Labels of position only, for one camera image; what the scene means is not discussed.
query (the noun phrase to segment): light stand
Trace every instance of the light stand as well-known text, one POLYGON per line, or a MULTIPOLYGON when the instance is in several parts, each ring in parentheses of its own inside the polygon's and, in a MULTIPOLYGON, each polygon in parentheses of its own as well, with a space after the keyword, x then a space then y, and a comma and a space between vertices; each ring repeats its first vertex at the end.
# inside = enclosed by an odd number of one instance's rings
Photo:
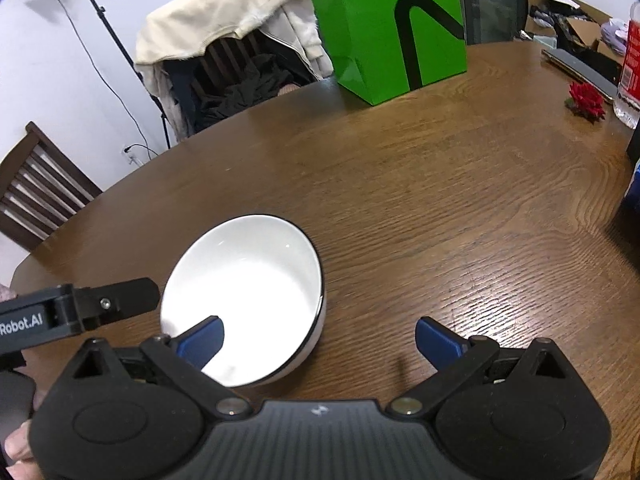
MULTIPOLYGON (((109 23, 109 21, 105 17, 105 15, 104 15, 104 13, 105 13, 104 7, 99 6, 98 3, 95 0, 89 0, 89 1, 91 2, 92 6, 94 6, 95 12, 98 14, 98 17, 100 18, 101 22, 104 24, 104 27, 107 29, 107 32, 111 36, 111 39, 116 44, 116 46, 120 49, 120 52, 122 53, 122 55, 127 60, 127 63, 129 63, 129 66, 131 67, 131 69, 133 70, 133 72, 136 73, 136 76, 138 76, 138 79, 140 79, 140 82, 143 82, 142 81, 142 76, 136 70, 136 68, 135 68, 135 66, 133 64, 133 60, 131 59, 131 56, 127 52, 127 49, 124 48, 124 45, 120 41, 120 38, 117 37, 115 31, 113 30, 113 27, 111 27, 111 23, 109 23)), ((158 100, 158 98, 155 95, 149 94, 149 97, 151 97, 151 100, 156 104, 156 106, 160 110, 160 117, 162 118, 162 129, 164 130, 164 140, 166 140, 167 148, 171 148, 171 142, 169 141, 169 132, 167 131, 167 128, 166 128, 167 118, 166 118, 166 114, 164 113, 164 108, 162 108, 162 105, 160 104, 160 101, 158 100)))

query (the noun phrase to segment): red flower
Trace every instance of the red flower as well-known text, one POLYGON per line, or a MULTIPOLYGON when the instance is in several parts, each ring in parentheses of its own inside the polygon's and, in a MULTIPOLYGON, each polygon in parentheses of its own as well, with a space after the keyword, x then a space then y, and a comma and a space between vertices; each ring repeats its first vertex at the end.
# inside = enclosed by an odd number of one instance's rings
POLYGON ((569 94, 571 94, 573 102, 567 103, 567 105, 575 114, 582 115, 592 123, 604 118, 602 96, 592 84, 571 83, 569 94))

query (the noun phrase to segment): wooden table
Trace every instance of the wooden table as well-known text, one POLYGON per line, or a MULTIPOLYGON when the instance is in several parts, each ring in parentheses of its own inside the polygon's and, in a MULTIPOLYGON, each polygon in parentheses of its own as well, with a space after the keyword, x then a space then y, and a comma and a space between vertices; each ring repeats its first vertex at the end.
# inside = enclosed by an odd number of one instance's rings
MULTIPOLYGON (((283 216, 321 254, 326 325, 303 367, 252 398, 387 402, 432 371, 414 346, 424 315, 508 346, 550 336, 612 423, 599 478, 628 478, 640 431, 640 258, 616 210, 630 130, 610 107, 596 125, 572 116, 569 79, 535 44, 473 46, 468 64, 377 107, 329 80, 238 114, 99 196, 12 285, 164 285, 213 226, 283 216)), ((98 332, 132 345, 158 331, 155 312, 98 332)), ((80 342, 26 352, 40 386, 80 342)))

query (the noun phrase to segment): plastic bottle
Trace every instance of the plastic bottle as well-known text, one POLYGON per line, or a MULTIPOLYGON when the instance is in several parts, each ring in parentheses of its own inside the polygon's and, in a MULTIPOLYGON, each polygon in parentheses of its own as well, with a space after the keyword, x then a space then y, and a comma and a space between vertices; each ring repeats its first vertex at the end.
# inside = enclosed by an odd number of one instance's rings
POLYGON ((618 95, 613 101, 616 116, 629 128, 640 118, 640 2, 631 6, 625 62, 620 73, 618 95))

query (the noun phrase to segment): bowl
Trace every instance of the bowl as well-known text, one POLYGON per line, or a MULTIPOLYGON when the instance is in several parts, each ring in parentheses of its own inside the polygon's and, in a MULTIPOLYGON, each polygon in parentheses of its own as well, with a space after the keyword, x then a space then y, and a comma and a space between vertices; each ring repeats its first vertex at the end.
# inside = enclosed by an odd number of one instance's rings
POLYGON ((214 227, 184 253, 164 289, 160 321, 173 337, 218 316, 224 344, 202 371, 233 388, 297 368, 318 342, 325 314, 311 240, 282 218, 248 215, 214 227))

